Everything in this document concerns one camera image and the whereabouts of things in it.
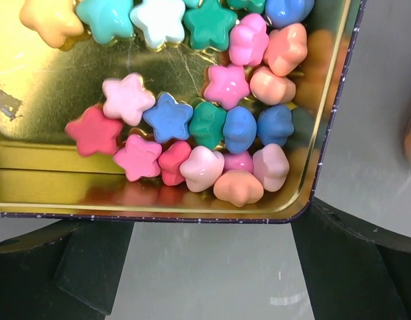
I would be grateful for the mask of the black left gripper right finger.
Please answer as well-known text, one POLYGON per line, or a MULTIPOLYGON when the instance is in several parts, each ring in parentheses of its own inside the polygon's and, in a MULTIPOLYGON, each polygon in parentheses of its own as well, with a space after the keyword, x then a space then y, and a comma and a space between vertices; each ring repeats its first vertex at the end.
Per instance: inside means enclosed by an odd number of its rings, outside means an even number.
POLYGON ((411 237, 319 199, 291 226, 316 319, 411 319, 411 237))

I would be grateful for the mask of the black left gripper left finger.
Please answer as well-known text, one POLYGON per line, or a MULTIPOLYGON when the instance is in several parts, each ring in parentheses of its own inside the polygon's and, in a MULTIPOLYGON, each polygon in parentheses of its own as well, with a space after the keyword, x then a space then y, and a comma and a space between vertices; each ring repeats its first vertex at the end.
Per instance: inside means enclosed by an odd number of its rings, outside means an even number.
POLYGON ((133 223, 60 221, 0 242, 0 319, 105 319, 133 223))

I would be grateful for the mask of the patterned tin of pastel candies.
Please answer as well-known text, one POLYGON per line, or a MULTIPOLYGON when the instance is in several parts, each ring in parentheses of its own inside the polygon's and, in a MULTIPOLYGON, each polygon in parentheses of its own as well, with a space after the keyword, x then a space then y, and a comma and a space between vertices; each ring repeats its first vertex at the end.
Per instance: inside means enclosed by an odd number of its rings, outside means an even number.
POLYGON ((294 219, 362 7, 0 1, 0 214, 294 219))

